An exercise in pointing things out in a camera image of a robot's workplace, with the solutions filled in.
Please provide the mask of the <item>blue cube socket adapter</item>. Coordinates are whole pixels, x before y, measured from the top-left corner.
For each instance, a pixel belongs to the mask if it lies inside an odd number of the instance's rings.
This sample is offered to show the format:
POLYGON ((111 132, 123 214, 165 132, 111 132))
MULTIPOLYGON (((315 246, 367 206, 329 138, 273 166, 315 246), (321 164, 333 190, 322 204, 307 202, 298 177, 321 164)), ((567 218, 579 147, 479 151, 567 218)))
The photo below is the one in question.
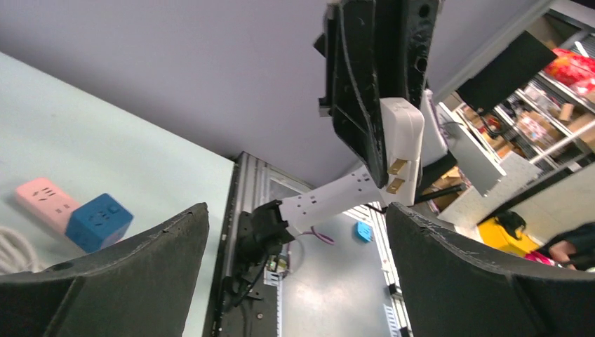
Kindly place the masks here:
POLYGON ((132 221, 133 214, 104 193, 72 212, 65 236, 86 253, 94 253, 122 239, 132 221))

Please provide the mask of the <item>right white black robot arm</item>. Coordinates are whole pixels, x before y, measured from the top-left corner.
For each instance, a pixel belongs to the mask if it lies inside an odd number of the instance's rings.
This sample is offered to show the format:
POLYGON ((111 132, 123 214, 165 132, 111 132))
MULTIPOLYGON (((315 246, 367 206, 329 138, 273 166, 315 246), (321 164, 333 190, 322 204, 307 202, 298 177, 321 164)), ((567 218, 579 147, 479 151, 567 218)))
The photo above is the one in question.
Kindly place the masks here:
POLYGON ((248 213, 236 244, 240 263, 265 261, 310 227, 355 206, 411 206, 417 191, 466 159, 488 169, 482 192, 504 177, 462 121, 432 102, 426 66, 440 8, 440 1, 328 3, 314 43, 326 61, 319 111, 361 165, 248 213))

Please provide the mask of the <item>pink power strip with cable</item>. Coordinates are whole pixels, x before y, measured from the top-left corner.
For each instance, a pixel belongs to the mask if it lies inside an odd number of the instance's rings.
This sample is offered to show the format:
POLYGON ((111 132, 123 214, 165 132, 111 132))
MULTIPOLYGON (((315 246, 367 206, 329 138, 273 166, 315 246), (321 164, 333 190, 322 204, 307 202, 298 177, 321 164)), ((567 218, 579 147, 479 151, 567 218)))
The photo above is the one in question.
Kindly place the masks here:
POLYGON ((18 186, 15 198, 19 205, 62 235, 72 212, 81 205, 47 178, 35 178, 18 186))

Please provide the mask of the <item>white square plug adapter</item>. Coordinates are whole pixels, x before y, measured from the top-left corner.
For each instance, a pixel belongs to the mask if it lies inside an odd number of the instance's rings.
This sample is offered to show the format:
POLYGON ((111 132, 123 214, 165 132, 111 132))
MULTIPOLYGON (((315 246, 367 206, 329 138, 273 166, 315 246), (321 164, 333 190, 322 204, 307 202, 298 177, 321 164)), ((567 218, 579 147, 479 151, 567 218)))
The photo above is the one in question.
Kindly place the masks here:
POLYGON ((388 183, 380 189, 385 205, 412 206, 420 168, 424 117, 404 98, 380 100, 388 183))

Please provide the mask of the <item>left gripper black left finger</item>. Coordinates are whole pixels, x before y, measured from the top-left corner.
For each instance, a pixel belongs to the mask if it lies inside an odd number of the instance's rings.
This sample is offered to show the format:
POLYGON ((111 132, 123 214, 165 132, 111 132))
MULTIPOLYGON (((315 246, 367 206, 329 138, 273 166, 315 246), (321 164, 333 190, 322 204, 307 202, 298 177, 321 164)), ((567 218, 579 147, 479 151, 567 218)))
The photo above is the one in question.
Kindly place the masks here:
POLYGON ((1 278, 2 336, 181 336, 209 233, 208 207, 41 272, 1 278))

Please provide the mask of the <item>white power strip with cable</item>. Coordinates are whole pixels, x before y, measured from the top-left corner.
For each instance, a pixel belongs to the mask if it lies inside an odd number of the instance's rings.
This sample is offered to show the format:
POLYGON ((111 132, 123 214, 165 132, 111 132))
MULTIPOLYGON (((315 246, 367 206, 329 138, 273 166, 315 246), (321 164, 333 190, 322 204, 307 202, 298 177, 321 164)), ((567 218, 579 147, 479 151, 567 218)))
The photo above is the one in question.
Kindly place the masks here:
POLYGON ((19 232, 1 226, 1 275, 41 272, 47 268, 34 247, 19 232))

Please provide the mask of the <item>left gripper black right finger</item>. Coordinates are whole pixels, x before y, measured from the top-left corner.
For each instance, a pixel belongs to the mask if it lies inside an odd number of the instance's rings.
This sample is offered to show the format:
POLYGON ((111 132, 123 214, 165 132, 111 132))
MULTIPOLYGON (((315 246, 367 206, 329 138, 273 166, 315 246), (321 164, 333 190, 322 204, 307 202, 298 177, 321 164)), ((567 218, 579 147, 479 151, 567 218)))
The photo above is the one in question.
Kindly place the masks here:
POLYGON ((398 203, 386 212, 415 336, 593 336, 594 275, 535 263, 398 203))

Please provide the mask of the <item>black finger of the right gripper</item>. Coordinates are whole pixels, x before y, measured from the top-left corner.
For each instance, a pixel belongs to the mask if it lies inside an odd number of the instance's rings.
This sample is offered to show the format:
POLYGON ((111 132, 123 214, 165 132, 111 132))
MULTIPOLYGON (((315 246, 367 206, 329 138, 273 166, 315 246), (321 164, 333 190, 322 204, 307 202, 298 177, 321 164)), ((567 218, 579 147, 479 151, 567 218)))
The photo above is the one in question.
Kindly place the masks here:
POLYGON ((375 3, 375 62, 381 98, 422 100, 440 5, 434 0, 375 3))
POLYGON ((363 162, 377 187, 388 181, 375 68, 375 1, 330 1, 318 52, 326 59, 319 109, 336 136, 363 162))

